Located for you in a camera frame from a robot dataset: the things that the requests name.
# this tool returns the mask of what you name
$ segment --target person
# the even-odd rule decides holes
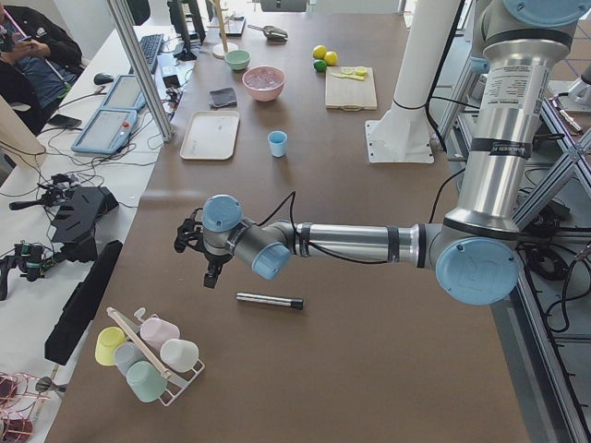
[[[1,1],[0,43],[0,95],[30,106],[15,112],[37,135],[82,73],[82,52],[40,12]]]

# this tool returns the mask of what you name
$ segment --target white table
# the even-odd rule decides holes
[[[137,28],[139,37],[151,33],[163,33],[165,41],[170,39],[163,48],[165,51],[175,48],[177,41],[172,27],[144,26]],[[181,63],[177,67],[181,84],[187,81],[192,67],[192,62]],[[126,74],[128,70],[127,56],[118,35],[113,31],[80,76],[72,91],[64,99],[65,105],[59,110],[60,114],[74,116],[82,120],[83,127],[100,105],[104,96],[99,95],[71,104],[67,103],[96,91],[97,87],[93,84],[93,78],[97,73],[105,72],[116,76]],[[160,97],[165,99],[163,81],[158,75],[158,70],[156,72],[156,84]],[[87,174],[97,174],[97,177],[90,180],[85,186],[98,186],[104,183],[120,203],[116,209],[101,217],[96,224],[95,239],[99,251],[102,250],[104,244],[112,240],[125,242],[127,232],[136,214],[135,207],[150,179],[153,164],[163,145],[158,128],[151,121],[151,115],[147,110],[139,115],[138,126],[135,130],[143,126],[146,127],[131,140],[135,144],[135,148],[125,157],[117,162],[107,162],[97,166],[95,173],[86,171]],[[76,165],[75,162],[89,162],[92,158],[89,155],[72,152],[70,149],[79,131],[64,131],[61,134],[60,132],[61,130],[51,130],[38,137],[50,154],[40,168],[42,176],[47,180],[50,180],[53,174],[76,173],[76,171],[88,169]],[[20,195],[35,188],[40,180],[42,179],[40,179],[38,172],[17,167],[6,179],[0,192],[9,196]],[[0,232],[2,232],[0,254],[10,251],[14,244],[21,240],[28,243],[40,242],[50,245],[48,235],[49,237],[53,235],[54,228],[48,229],[49,220],[42,207],[35,206],[20,211],[11,211],[8,208],[8,204],[12,201],[33,200],[36,196],[36,192],[14,198],[0,196]],[[59,319],[65,302],[76,285],[85,279],[91,265],[91,262],[62,262],[49,269],[45,279],[35,282],[28,282],[19,277],[18,269],[9,272],[8,297],[4,302],[0,302],[0,336],[3,338],[0,341],[0,355],[2,355],[0,371],[10,374],[23,372],[35,377],[54,376],[54,381],[58,384],[68,382],[86,334],[66,366],[56,365],[43,358],[44,343]],[[45,440],[57,414],[60,401],[54,393],[50,393],[49,397],[43,403],[42,408],[37,409],[38,415],[36,417],[33,415],[36,420],[33,437],[29,440],[31,443]]]

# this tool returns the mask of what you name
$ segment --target pink bowl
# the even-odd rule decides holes
[[[257,66],[244,73],[242,84],[253,99],[270,102],[281,94],[285,74],[278,67]]]

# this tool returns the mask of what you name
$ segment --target lemon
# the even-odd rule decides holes
[[[312,56],[314,58],[322,59],[324,58],[324,55],[326,55],[326,46],[323,44],[319,44],[312,50]]]
[[[316,60],[314,62],[314,69],[316,69],[318,72],[326,71],[326,62],[324,60]]]
[[[339,63],[339,56],[335,51],[329,51],[324,55],[324,61],[328,66],[336,66]]]

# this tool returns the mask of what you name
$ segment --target smartphone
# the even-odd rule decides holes
[[[52,126],[72,128],[82,125],[82,120],[78,120],[74,117],[68,117],[67,115],[56,114],[50,118],[47,123]]]

